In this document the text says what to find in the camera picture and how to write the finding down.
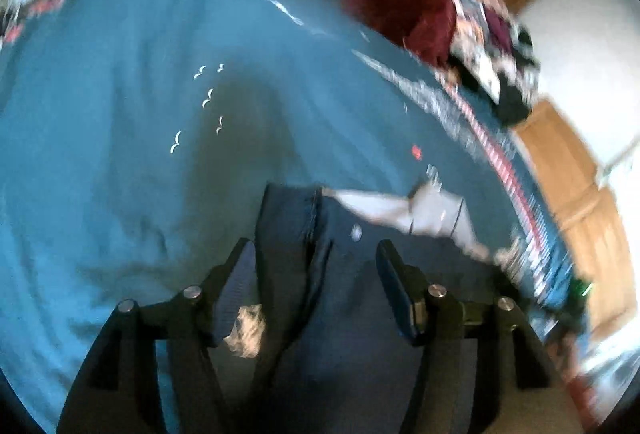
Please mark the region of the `dark navy jeans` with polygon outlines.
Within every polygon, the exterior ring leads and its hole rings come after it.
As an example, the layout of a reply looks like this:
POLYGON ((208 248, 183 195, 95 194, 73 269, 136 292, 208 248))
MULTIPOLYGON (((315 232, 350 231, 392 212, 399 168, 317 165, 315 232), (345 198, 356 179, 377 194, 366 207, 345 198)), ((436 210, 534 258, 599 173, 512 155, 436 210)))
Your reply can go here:
POLYGON ((421 350, 401 334, 376 269, 376 248, 464 302, 495 302, 500 269, 448 237, 361 220, 333 198, 271 185, 256 224, 266 329, 235 433, 403 433, 421 350))

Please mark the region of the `pile of mixed clothes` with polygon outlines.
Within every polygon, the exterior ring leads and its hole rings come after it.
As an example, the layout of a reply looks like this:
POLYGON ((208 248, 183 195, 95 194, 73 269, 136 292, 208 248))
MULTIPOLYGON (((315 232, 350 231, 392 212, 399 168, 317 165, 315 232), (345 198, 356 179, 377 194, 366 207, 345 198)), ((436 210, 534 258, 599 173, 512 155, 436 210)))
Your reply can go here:
POLYGON ((457 23, 450 58, 465 87, 484 93, 498 120, 526 120, 538 100, 540 64, 528 29, 503 0, 451 0, 457 23))

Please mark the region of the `wooden headboard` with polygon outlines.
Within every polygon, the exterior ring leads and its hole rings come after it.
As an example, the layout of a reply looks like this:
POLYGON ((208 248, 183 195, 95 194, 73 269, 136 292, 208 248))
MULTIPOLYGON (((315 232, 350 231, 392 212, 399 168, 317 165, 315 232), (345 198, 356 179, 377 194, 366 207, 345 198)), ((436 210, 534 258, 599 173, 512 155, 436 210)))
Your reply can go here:
POLYGON ((634 317, 634 269, 615 197, 597 185, 597 165, 573 127, 541 100, 515 128, 537 181, 570 249, 587 295, 590 332, 602 341, 634 317))

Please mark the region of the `blue patterned bed cover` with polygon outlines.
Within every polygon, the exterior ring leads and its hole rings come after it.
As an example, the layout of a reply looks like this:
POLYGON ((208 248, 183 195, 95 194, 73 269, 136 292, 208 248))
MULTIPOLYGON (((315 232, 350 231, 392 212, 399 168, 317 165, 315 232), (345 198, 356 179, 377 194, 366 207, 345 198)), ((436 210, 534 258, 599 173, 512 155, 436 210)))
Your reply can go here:
POLYGON ((448 237, 500 269, 542 345, 577 278, 485 102, 328 0, 55 0, 1 46, 2 431, 59 433, 117 304, 170 300, 246 238, 255 274, 210 351, 228 410, 266 329, 266 189, 448 237))

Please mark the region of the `dark red cloth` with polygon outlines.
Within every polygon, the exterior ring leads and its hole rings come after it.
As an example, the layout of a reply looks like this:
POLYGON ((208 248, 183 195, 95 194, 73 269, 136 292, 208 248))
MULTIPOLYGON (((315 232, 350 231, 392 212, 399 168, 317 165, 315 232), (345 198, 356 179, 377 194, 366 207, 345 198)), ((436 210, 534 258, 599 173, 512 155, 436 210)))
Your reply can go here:
POLYGON ((447 64, 457 24, 452 0, 342 0, 343 8, 427 64, 447 64))

